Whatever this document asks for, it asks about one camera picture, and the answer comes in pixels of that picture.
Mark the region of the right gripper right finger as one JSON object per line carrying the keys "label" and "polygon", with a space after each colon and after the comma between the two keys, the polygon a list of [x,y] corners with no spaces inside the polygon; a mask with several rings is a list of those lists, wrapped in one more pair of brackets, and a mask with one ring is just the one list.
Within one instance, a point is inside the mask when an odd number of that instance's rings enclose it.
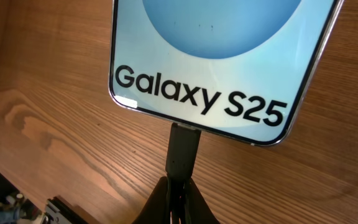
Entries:
{"label": "right gripper right finger", "polygon": [[219,224],[193,179],[185,184],[185,223]]}

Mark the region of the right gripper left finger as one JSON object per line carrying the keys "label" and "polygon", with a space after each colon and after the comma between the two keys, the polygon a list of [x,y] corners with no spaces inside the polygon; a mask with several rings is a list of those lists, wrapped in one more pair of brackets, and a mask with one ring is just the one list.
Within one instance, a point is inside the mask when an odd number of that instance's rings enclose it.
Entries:
{"label": "right gripper left finger", "polygon": [[132,224],[170,224],[167,194],[168,179],[167,177],[161,177]]}

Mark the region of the smartphone with teal screen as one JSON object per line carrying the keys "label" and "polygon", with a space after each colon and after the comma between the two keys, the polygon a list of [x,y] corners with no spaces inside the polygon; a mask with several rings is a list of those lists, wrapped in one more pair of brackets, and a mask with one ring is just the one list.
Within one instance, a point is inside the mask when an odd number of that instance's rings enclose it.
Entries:
{"label": "smartphone with teal screen", "polygon": [[285,139],[340,0],[117,0],[108,78],[114,102],[272,146]]}

